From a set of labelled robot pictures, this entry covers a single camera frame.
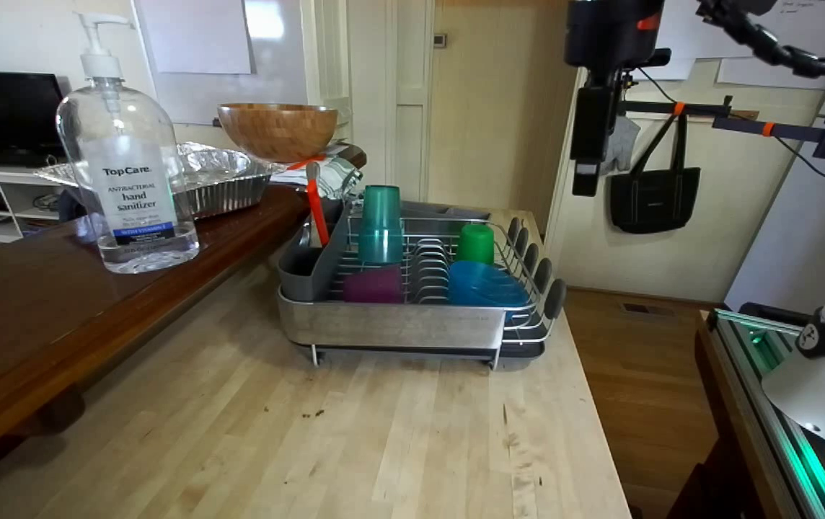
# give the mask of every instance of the dish rack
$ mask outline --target dish rack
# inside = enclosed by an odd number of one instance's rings
[[[404,302],[346,302],[345,279],[358,263],[358,207],[337,217],[327,247],[313,247],[310,228],[297,231],[278,263],[278,309],[291,344],[323,352],[407,352],[482,358],[539,358],[548,321],[560,318],[565,283],[552,279],[552,260],[528,243],[528,228],[512,220],[496,231],[496,269],[532,295],[526,305],[454,305],[449,265],[461,224],[492,221],[487,214],[404,201]]]

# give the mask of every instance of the wooden countertop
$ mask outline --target wooden countertop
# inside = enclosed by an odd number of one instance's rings
[[[264,205],[199,221],[193,263],[141,277],[111,275],[74,224],[0,246],[0,435],[273,253],[303,214],[291,188],[270,188]]]
[[[565,318],[519,368],[336,355],[239,272],[0,462],[0,515],[629,515]]]

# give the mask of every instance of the bowl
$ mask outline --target bowl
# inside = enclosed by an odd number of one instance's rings
[[[238,146],[281,165],[319,156],[336,133],[337,110],[313,103],[222,103],[221,126]]]

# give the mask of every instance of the tray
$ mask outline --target tray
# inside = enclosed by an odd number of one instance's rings
[[[443,205],[404,205],[404,302],[346,302],[340,286],[358,265],[358,211],[337,214],[329,247],[319,250],[301,231],[278,272],[278,309],[284,331],[320,352],[415,352],[469,355],[500,365],[503,358],[539,358],[547,352],[548,321],[562,309],[565,283],[552,279],[552,260],[539,260],[539,246],[528,246],[528,228],[512,220],[496,228],[496,265],[515,275],[532,295],[528,305],[451,305],[449,263],[456,253],[459,228],[487,221],[487,214]]]

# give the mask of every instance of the pump dispenser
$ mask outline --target pump dispenser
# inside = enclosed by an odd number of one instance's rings
[[[124,87],[115,54],[102,45],[102,25],[130,25],[115,15],[78,15],[91,38],[84,70],[92,87],[58,106],[58,133],[78,179],[92,184],[92,228],[105,265],[115,275],[161,272],[199,253],[189,207],[177,207],[172,177],[180,174],[177,133],[167,113]]]

